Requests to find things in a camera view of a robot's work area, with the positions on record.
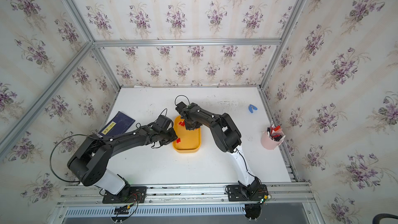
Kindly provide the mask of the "yellow plastic storage tray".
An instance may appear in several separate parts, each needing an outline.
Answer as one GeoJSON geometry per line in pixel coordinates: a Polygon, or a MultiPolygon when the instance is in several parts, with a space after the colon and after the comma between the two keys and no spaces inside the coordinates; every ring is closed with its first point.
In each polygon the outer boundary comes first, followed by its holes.
{"type": "Polygon", "coordinates": [[[184,121],[180,116],[177,116],[174,120],[174,130],[179,139],[180,143],[173,142],[173,148],[178,153],[195,153],[201,147],[201,129],[198,128],[194,131],[186,130],[185,126],[179,125],[180,121],[184,121]]]}

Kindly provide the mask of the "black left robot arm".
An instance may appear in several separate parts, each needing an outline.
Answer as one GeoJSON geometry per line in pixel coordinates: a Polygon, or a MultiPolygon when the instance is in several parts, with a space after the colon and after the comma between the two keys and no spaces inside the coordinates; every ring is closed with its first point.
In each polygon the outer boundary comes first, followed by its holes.
{"type": "Polygon", "coordinates": [[[162,147],[176,141],[178,136],[170,124],[170,121],[152,122],[131,132],[103,138],[86,135],[85,141],[67,162],[67,168],[86,187],[94,185],[115,196],[127,195],[128,182],[107,168],[109,160],[135,147],[156,142],[162,147]]]}

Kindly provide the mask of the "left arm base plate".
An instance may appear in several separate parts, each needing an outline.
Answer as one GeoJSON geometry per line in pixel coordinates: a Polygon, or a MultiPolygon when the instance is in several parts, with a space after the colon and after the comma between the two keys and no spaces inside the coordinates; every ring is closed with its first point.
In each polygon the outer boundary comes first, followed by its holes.
{"type": "Polygon", "coordinates": [[[144,203],[147,193],[147,187],[145,186],[126,186],[117,195],[112,195],[108,191],[105,191],[103,196],[103,204],[128,204],[128,203],[144,203]]]}

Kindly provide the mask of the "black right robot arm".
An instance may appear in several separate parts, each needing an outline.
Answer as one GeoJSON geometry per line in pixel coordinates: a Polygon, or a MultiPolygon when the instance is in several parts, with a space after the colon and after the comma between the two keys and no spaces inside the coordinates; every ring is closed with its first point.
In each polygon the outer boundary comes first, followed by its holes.
{"type": "Polygon", "coordinates": [[[186,105],[184,102],[176,105],[176,111],[184,120],[187,130],[193,131],[203,125],[210,129],[216,146],[230,155],[236,169],[241,193],[247,199],[261,190],[262,182],[254,175],[245,159],[241,146],[241,133],[229,114],[211,113],[195,103],[186,105]]]}

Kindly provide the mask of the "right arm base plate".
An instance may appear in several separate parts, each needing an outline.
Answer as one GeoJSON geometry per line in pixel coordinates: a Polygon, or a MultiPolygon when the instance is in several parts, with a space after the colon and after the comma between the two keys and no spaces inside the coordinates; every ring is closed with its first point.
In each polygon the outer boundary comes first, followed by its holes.
{"type": "Polygon", "coordinates": [[[238,185],[227,185],[225,187],[226,194],[228,195],[229,202],[243,202],[243,201],[255,201],[264,202],[267,201],[270,196],[268,189],[265,185],[251,184],[249,186],[238,185]]]}

